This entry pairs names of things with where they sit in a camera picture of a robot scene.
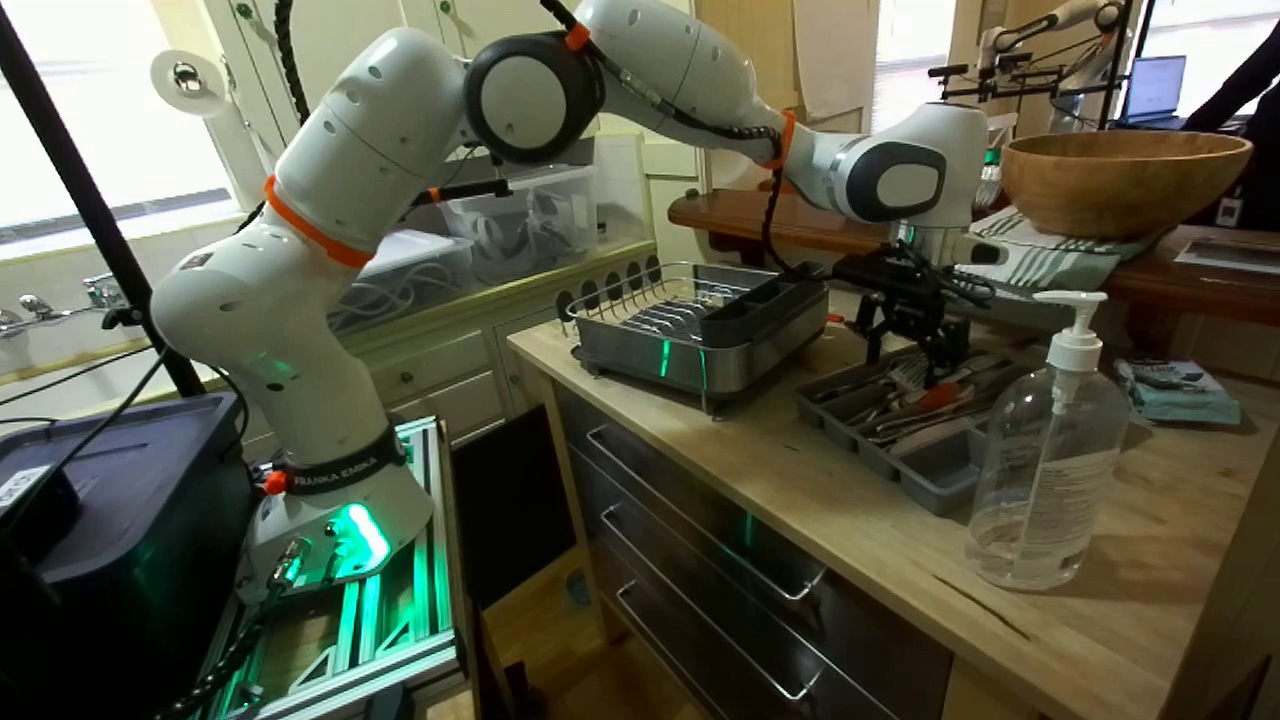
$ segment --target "metal stand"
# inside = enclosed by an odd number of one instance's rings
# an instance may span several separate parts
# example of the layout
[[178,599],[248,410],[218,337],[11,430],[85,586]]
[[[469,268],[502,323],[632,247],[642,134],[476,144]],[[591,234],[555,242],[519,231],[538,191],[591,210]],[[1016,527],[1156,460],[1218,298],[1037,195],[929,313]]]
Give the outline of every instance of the metal stand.
[[122,292],[127,298],[127,307],[135,313],[140,326],[147,331],[153,346],[164,360],[164,372],[173,374],[179,396],[199,396],[206,384],[191,368],[191,360],[178,354],[164,337],[158,331],[147,302],[153,302],[153,284],[144,276],[144,268],[135,265],[135,254],[127,253],[122,224],[107,209],[107,199],[100,195],[91,171],[85,168],[85,156],[68,131],[68,122],[59,120],[25,39],[18,34],[6,4],[0,4],[0,67],[6,81],[18,97],[18,103],[25,106],[33,131],[46,144],[46,156],[51,161],[57,174],[65,181],[88,234],[98,238],[100,254],[107,261],[111,276],[122,281]]

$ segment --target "box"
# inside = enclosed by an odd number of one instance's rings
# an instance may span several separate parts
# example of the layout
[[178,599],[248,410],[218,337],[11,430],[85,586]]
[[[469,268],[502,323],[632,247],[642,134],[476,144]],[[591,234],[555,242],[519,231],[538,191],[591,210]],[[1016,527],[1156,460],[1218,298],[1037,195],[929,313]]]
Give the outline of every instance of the box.
[[514,195],[461,195],[442,209],[448,231],[474,238],[481,284],[547,271],[602,242],[591,168],[561,165],[509,186]]

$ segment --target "wooden countertop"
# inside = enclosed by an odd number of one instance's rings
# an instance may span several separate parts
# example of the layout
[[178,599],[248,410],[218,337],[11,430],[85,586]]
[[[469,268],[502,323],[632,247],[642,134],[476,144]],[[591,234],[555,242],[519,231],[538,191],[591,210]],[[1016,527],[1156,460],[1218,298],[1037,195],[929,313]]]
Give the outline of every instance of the wooden countertop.
[[1120,460],[1086,571],[1060,591],[1003,591],[965,560],[965,518],[924,512],[799,423],[798,389],[859,362],[844,326],[727,416],[591,374],[571,343],[561,323],[514,337],[547,380],[1052,716],[1161,716],[1280,418],[1280,393],[1232,384],[1247,430],[1149,430]]
[[[713,191],[678,199],[667,209],[667,221],[710,231],[717,247],[749,253],[749,247],[760,247],[764,199],[770,191],[753,191],[753,186],[713,186]],[[1174,265],[1194,234],[1211,234],[1221,242],[1280,247],[1280,231],[1232,231],[1232,228],[1183,224],[1142,261],[1120,265],[1109,276],[1109,292],[1132,302],[1151,302],[1161,313],[1201,313],[1201,316],[1280,323],[1280,276]],[[832,210],[803,205],[798,191],[785,191],[775,205],[774,238],[794,247],[819,247],[819,253],[871,253],[879,247],[886,228],[849,224]]]

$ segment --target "monitor screen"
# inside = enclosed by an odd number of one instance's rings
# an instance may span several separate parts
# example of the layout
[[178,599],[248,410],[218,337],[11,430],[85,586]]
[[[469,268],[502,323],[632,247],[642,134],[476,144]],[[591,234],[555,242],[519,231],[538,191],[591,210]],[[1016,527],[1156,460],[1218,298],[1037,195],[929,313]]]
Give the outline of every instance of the monitor screen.
[[1132,60],[1124,116],[1178,116],[1183,97],[1189,56],[1142,56]]

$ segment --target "wooden bowl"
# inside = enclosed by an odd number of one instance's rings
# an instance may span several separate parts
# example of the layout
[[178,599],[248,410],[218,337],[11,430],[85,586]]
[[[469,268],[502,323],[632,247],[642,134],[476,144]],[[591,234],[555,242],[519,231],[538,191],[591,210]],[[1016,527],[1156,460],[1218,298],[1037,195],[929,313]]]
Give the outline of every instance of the wooden bowl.
[[1010,199],[1049,234],[1156,238],[1243,171],[1254,144],[1211,131],[1065,131],[1003,146]]

